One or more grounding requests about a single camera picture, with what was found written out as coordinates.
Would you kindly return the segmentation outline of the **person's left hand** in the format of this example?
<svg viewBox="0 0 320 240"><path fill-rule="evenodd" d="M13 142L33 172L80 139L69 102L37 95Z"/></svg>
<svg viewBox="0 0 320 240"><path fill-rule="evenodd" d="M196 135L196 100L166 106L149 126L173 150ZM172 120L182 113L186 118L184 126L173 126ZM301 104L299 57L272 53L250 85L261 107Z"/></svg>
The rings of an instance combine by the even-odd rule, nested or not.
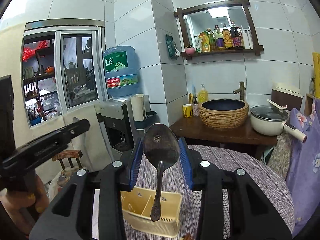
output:
<svg viewBox="0 0 320 240"><path fill-rule="evenodd" d="M49 205L49 198L46 194L44 184L41 178L35 174L36 191L34 193L8 191L1 192L1 203L7 214L17 226L17 228L26 236L29 236L33 226L20 213L21 208L27 208L35 204L35 209L40 215Z"/></svg>

